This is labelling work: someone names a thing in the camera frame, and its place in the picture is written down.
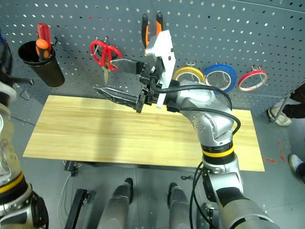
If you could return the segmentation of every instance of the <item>orange pliers handle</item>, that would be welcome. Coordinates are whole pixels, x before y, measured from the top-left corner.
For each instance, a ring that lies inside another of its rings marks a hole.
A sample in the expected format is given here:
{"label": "orange pliers handle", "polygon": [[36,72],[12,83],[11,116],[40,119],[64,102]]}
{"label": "orange pliers handle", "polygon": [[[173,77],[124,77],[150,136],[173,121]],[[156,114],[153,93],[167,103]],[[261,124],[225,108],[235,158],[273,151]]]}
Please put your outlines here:
{"label": "orange pliers handle", "polygon": [[[158,12],[156,15],[156,27],[157,27],[157,33],[156,35],[159,35],[161,31],[163,31],[163,15],[161,12]],[[147,14],[143,14],[142,16],[142,30],[141,30],[141,35],[142,35],[142,42],[144,45],[144,48],[147,47],[148,45],[148,16]]]}
{"label": "orange pliers handle", "polygon": [[[101,59],[99,59],[96,53],[94,53],[97,46],[102,47]],[[102,41],[92,41],[90,44],[90,52],[93,54],[93,58],[95,59],[95,61],[103,67],[106,65],[106,55],[108,55],[108,69],[111,71],[117,69],[117,67],[114,67],[111,64],[112,52],[116,53],[119,58],[122,58],[122,53],[116,47],[112,45],[107,45]]]}

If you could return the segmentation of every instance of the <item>gray perforated pegboard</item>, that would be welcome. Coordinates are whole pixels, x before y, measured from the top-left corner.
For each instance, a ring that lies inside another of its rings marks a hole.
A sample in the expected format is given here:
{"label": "gray perforated pegboard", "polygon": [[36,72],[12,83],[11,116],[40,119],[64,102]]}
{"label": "gray perforated pegboard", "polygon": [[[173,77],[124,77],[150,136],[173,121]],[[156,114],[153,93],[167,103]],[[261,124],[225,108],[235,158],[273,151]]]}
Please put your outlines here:
{"label": "gray perforated pegboard", "polygon": [[[233,105],[258,115],[301,85],[305,78],[305,6],[302,1],[260,0],[91,0],[1,2],[0,27],[14,53],[14,75],[37,79],[26,88],[42,103],[48,94],[99,97],[92,89],[102,85],[102,69],[89,54],[95,35],[109,36],[127,58],[144,60],[140,28],[142,14],[150,18],[155,32],[155,14],[163,13],[164,27],[171,31],[176,68],[185,59],[204,68],[226,62],[240,79],[251,66],[262,65],[269,76],[267,85],[252,92],[237,87],[230,92]],[[47,87],[17,56],[20,45],[37,39],[36,24],[51,26],[59,42],[57,61],[66,78],[59,88]],[[135,77],[111,74],[109,84],[136,92]]]}

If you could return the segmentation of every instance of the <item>wooden board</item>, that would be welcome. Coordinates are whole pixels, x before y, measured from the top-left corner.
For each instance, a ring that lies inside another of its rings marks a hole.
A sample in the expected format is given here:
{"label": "wooden board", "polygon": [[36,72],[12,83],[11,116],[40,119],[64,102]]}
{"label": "wooden board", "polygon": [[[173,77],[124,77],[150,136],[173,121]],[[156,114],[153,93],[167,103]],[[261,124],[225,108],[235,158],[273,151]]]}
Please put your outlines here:
{"label": "wooden board", "polygon": [[[264,171],[250,111],[234,110],[242,170]],[[196,167],[202,151],[191,123],[179,113],[145,105],[142,114],[108,100],[50,95],[27,145],[26,157]]]}

